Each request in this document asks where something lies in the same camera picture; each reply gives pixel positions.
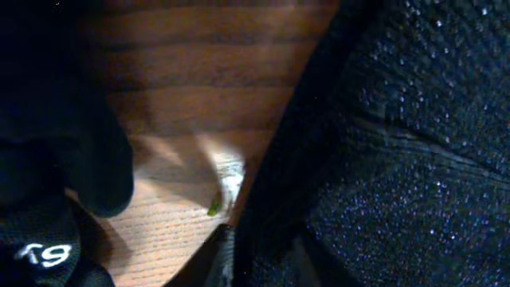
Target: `black cloth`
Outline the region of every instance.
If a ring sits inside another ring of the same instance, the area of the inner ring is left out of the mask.
[[[2,286],[113,286],[82,254],[65,188],[100,217],[120,213],[133,192],[131,147],[81,69],[77,10],[59,3],[63,10],[28,1],[0,11]]]
[[[233,285],[510,285],[508,15],[342,1],[249,194]]]

